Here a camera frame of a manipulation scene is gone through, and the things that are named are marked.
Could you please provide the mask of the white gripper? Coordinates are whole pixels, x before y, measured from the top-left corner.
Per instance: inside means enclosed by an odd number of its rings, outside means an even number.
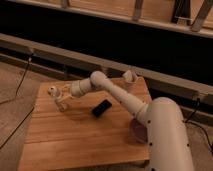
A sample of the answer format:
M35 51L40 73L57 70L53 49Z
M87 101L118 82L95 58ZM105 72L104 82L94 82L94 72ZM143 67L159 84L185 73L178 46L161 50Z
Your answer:
M79 81L74 81L70 84L65 84L63 85L60 90L64 93L70 92L72 95L65 95L57 98L58 103L62 103L63 101L67 99L73 99L73 97L81 97L84 95L83 91L80 88L80 82Z

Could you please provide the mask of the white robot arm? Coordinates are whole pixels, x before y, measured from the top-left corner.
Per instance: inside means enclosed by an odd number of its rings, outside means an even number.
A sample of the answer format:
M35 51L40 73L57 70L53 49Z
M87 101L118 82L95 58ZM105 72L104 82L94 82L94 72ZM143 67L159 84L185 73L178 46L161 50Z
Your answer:
M64 84L59 102L104 90L147 128L150 171L195 171L183 114L175 101L159 97L149 103L113 83L103 72Z

